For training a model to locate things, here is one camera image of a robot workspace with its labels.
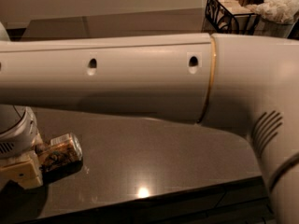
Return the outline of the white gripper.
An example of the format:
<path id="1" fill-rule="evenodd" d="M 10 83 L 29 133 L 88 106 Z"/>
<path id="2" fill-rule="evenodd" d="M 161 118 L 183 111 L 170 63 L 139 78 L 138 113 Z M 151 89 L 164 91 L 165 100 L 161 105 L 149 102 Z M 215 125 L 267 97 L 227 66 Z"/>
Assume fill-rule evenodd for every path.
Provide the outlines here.
<path id="1" fill-rule="evenodd" d="M 1 175 L 23 189 L 41 187 L 43 179 L 38 156 L 33 150 L 23 152 L 32 145 L 42 144 L 36 116 L 29 106 L 0 105 Z"/>

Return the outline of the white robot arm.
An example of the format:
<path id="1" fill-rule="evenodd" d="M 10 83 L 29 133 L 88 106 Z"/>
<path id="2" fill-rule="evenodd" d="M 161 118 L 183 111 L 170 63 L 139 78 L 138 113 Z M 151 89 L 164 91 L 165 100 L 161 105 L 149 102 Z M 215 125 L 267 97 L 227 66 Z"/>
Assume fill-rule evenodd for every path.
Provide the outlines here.
<path id="1" fill-rule="evenodd" d="M 259 163 L 278 224 L 299 224 L 299 42 L 181 34 L 0 38 L 1 156 L 36 137 L 36 107 L 165 119 L 234 133 Z"/>

